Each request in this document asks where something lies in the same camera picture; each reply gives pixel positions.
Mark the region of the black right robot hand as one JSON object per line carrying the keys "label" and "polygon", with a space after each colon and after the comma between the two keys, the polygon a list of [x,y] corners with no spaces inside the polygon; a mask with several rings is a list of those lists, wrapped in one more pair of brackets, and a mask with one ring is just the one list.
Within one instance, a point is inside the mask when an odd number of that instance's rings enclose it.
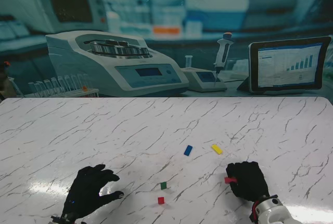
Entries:
{"label": "black right robot hand", "polygon": [[269,196],[268,186],[257,162],[230,163],[226,168],[230,188],[236,197],[256,202],[263,196]]}

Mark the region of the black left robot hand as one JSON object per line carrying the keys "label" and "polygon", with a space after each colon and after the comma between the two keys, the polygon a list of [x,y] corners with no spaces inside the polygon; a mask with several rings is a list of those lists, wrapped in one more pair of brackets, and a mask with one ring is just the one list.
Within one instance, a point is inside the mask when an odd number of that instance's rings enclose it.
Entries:
{"label": "black left robot hand", "polygon": [[78,171],[64,203],[62,216],[70,219],[83,218],[100,207],[124,197],[122,191],[100,196],[100,190],[109,182],[120,178],[104,164],[87,166]]}

